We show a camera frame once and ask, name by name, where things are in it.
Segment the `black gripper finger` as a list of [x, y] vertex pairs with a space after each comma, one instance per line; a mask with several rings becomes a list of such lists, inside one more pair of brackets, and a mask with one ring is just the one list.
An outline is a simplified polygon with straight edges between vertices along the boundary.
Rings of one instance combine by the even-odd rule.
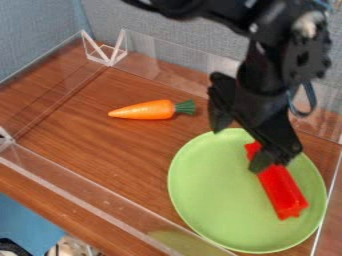
[[230, 126], [234, 118], [220, 100], [209, 100], [208, 110], [212, 130], [214, 133], [220, 133]]
[[278, 151], [262, 149], [249, 154], [249, 170], [254, 173], [264, 172], [272, 165], [282, 164], [282, 155]]

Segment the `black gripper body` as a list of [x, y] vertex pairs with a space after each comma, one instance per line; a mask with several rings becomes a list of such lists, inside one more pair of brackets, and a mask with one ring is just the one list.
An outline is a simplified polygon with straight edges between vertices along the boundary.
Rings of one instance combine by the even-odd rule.
[[240, 80], [221, 72], [210, 75], [209, 100], [222, 102], [262, 149], [278, 151], [282, 165], [302, 152], [302, 144], [289, 120], [289, 104], [284, 95], [258, 95], [242, 87]]

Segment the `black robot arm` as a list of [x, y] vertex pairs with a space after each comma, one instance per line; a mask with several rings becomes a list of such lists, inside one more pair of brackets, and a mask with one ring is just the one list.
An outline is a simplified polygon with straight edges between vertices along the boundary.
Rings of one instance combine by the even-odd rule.
[[250, 39], [236, 77], [210, 75], [209, 116], [214, 132], [238, 122], [262, 149], [249, 169], [286, 165], [302, 152], [289, 116], [304, 118], [294, 97], [306, 91], [312, 108], [317, 96], [312, 80], [332, 66], [329, 0], [122, 0], [174, 20], [206, 18]]

